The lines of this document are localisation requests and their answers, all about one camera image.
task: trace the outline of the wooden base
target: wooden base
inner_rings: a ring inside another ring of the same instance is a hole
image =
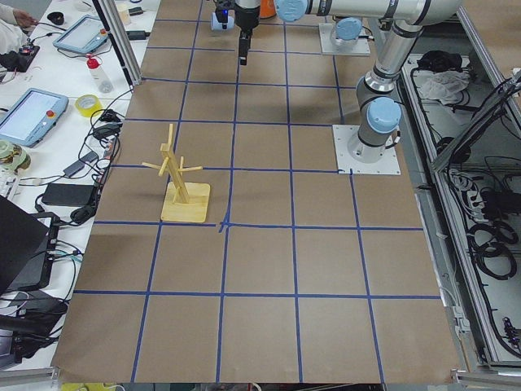
[[[190,195],[188,204],[172,202],[176,187],[169,183],[164,197],[161,220],[164,222],[204,222],[210,199],[210,185],[207,183],[186,182],[186,189]]]

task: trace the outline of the green jar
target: green jar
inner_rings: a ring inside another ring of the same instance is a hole
[[[0,140],[0,169],[16,172],[18,169],[27,169],[30,164],[31,157],[20,145]]]

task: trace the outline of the orange bucket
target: orange bucket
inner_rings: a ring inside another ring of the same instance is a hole
[[[260,0],[260,18],[268,19],[277,15],[274,0]]]

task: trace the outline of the keyboard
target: keyboard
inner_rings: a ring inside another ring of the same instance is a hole
[[[0,169],[0,196],[12,200],[20,183],[18,175]]]

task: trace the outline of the yellow tape roll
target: yellow tape roll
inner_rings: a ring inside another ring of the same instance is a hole
[[[83,95],[80,98],[76,99],[76,103],[74,106],[78,109],[78,112],[82,116],[91,117],[95,112],[98,116],[101,114],[101,110],[103,109],[101,102],[96,95]]]

